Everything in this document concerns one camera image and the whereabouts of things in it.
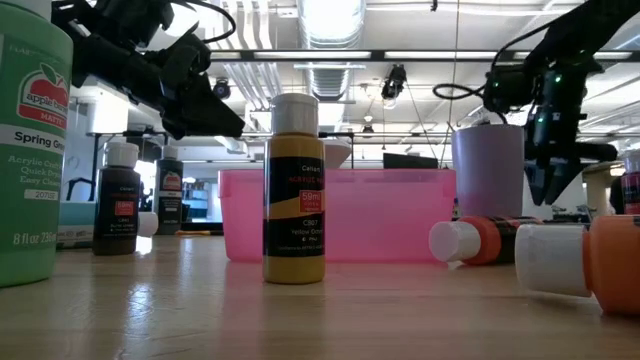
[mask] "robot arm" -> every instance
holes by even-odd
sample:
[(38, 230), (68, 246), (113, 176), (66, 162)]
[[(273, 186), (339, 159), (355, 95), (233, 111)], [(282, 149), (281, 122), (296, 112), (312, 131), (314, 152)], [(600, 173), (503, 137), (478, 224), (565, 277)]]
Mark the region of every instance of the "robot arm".
[(94, 7), (84, 0), (54, 1), (52, 22), (74, 43), (73, 85), (95, 76), (132, 103), (157, 110), (176, 139), (241, 136), (244, 122), (212, 91), (206, 73), (211, 51), (202, 40), (188, 32), (168, 49), (137, 51), (160, 26), (171, 25), (172, 2), (188, 6), (182, 0), (98, 0)]
[(611, 145), (576, 142), (589, 74), (603, 72), (593, 56), (635, 14), (640, 1), (588, 0), (548, 24), (523, 65), (487, 74), (484, 105), (506, 114), (533, 103), (525, 125), (526, 173), (536, 205), (552, 204), (586, 167), (581, 159), (614, 161)]

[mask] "black paint bottle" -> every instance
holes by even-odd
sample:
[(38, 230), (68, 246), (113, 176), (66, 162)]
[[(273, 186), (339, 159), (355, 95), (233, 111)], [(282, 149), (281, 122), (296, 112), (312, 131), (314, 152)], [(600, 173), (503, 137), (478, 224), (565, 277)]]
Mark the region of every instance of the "black paint bottle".
[(105, 167), (100, 170), (98, 180), (95, 255), (127, 255), (136, 250), (140, 174), (133, 168), (138, 151), (134, 144), (107, 144)]
[(184, 165), (178, 161), (178, 149), (162, 148), (162, 160), (156, 161), (156, 189), (153, 211), (158, 214), (156, 235), (174, 235), (182, 226), (182, 175)]

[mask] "orange paint bottle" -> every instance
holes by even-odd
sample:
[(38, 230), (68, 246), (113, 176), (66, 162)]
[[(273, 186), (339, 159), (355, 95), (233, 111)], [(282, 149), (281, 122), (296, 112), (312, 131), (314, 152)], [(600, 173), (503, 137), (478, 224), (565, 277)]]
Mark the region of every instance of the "orange paint bottle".
[(518, 227), (542, 224), (534, 218), (465, 216), (455, 222), (441, 222), (429, 233), (429, 249), (443, 262), (468, 265), (513, 264)]
[(640, 315), (640, 217), (601, 216), (583, 226), (522, 226), (520, 283), (535, 291), (591, 297), (605, 313)]

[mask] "red label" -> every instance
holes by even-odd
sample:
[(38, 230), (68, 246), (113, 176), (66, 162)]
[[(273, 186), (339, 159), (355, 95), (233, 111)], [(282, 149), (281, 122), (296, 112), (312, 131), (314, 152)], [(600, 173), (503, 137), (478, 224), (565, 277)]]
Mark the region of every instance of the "red label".
[(300, 191), (300, 212), (322, 212), (322, 191)]
[(133, 201), (116, 201), (116, 216), (133, 216), (134, 210)]
[(69, 90), (65, 79), (47, 65), (29, 74), (20, 87), (18, 115), (23, 118), (67, 128)]

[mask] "acrylic paint bottle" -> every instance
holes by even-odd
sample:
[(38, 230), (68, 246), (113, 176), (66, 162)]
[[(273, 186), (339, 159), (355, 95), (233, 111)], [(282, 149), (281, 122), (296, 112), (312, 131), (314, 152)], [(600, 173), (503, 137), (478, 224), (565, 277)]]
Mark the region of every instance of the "acrylic paint bottle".
[(162, 148), (162, 160), (156, 161), (156, 189), (153, 211), (158, 214), (160, 227), (156, 235), (174, 235), (182, 225), (182, 173), (184, 165), (178, 161), (178, 149)]
[(95, 255), (127, 255), (136, 250), (140, 174), (133, 168), (138, 146), (108, 143), (105, 167), (98, 179), (98, 202), (93, 231)]
[(0, 0), (0, 287), (53, 272), (73, 43), (50, 17)]
[(640, 151), (625, 154), (625, 175), (621, 179), (624, 213), (640, 215)]
[(600, 216), (577, 225), (522, 226), (516, 240), (520, 284), (591, 297), (605, 313), (640, 315), (640, 217)]
[(513, 264), (518, 227), (542, 224), (535, 218), (466, 216), (436, 224), (429, 233), (429, 249), (443, 262), (468, 265)]
[(324, 277), (324, 143), (318, 101), (284, 94), (272, 102), (266, 145), (263, 275), (267, 282), (309, 284)]

